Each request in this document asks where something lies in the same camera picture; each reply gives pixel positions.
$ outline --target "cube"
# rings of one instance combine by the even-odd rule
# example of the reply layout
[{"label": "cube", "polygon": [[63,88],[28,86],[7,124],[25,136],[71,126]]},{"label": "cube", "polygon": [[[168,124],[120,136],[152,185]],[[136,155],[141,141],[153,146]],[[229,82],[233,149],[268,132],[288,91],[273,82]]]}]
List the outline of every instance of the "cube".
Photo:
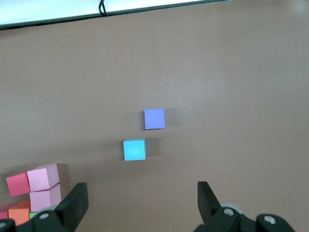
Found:
[{"label": "cube", "polygon": [[0,207],[0,219],[8,219],[9,218],[9,209],[12,208],[16,204],[8,204]]},{"label": "cube", "polygon": [[165,128],[164,109],[146,109],[144,114],[146,130]]},{"label": "cube", "polygon": [[37,213],[38,213],[38,212],[31,212],[31,213],[29,213],[29,218],[30,218],[30,219],[33,218]]},{"label": "cube", "polygon": [[22,201],[9,209],[9,218],[15,221],[16,226],[29,221],[30,201]]},{"label": "cube", "polygon": [[11,197],[30,193],[27,172],[19,173],[6,178]]},{"label": "cube", "polygon": [[60,184],[50,189],[30,193],[31,212],[38,212],[43,208],[57,205],[61,202]]},{"label": "cube", "polygon": [[145,160],[146,144],[145,138],[124,140],[125,160]]},{"label": "cube", "polygon": [[27,172],[31,192],[50,189],[59,183],[57,164],[50,164]]}]

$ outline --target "blue cube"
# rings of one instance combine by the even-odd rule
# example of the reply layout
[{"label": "blue cube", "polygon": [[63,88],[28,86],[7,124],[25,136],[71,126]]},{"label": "blue cube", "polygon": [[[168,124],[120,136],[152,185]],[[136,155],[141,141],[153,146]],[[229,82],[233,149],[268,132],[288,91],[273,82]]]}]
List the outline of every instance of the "blue cube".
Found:
[{"label": "blue cube", "polygon": [[125,160],[145,160],[146,143],[145,138],[124,140]]},{"label": "blue cube", "polygon": [[164,109],[146,109],[145,113],[145,129],[163,129],[165,128]]}]

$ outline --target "pink cube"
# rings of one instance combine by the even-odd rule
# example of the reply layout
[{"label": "pink cube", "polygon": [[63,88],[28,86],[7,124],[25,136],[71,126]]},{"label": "pink cube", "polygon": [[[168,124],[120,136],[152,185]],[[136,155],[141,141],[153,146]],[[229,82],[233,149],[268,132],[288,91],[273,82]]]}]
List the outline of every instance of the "pink cube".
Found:
[{"label": "pink cube", "polygon": [[11,197],[30,193],[27,173],[19,173],[6,178]]},{"label": "pink cube", "polygon": [[30,193],[31,212],[40,211],[43,208],[57,205],[61,202],[60,184],[47,190]]},{"label": "pink cube", "polygon": [[0,219],[9,218],[9,209],[12,208],[15,204],[8,204],[0,207]]},{"label": "pink cube", "polygon": [[59,183],[57,164],[50,164],[27,172],[31,192],[50,189]]}]

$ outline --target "black cable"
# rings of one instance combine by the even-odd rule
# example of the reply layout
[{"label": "black cable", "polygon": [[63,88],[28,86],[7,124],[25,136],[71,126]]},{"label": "black cable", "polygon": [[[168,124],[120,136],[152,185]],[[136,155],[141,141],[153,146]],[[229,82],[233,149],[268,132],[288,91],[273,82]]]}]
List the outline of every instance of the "black cable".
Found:
[{"label": "black cable", "polygon": [[100,14],[102,16],[107,16],[106,10],[105,10],[105,5],[104,5],[104,0],[101,0],[100,4],[98,5],[98,11],[100,11]]}]

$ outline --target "red cube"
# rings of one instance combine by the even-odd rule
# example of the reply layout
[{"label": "red cube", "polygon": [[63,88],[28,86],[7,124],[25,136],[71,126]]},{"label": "red cube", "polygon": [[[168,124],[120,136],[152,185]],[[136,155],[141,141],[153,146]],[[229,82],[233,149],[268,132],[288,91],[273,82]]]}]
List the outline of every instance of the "red cube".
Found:
[{"label": "red cube", "polygon": [[27,172],[19,173],[6,178],[11,197],[30,193]]},{"label": "red cube", "polygon": [[0,219],[9,218],[9,209],[12,208],[15,204],[8,204],[0,207]]}]

